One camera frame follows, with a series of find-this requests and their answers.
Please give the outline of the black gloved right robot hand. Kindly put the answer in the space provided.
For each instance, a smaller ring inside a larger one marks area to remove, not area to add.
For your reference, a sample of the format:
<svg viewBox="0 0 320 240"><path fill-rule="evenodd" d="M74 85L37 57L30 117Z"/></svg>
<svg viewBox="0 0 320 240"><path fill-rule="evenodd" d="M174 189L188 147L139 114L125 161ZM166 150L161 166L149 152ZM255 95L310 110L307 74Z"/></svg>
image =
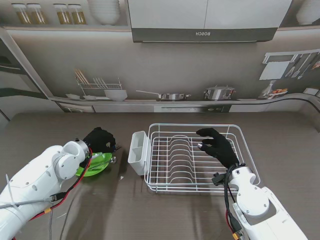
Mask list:
<svg viewBox="0 0 320 240"><path fill-rule="evenodd" d="M203 139L199 149L216 158L225 168L240 164L230 142L214 128L202 128L196 131L196 134L201 137L211 137Z"/></svg>

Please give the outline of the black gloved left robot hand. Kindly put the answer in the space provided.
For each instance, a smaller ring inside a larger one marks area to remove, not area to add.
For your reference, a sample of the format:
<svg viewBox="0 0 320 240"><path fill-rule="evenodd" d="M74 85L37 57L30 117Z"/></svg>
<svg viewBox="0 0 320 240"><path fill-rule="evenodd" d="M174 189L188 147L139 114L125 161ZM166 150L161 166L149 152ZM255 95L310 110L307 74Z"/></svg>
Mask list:
<svg viewBox="0 0 320 240"><path fill-rule="evenodd" d="M93 153L113 153L115 151L116 139L108 131L101 127L94 128L83 141Z"/></svg>

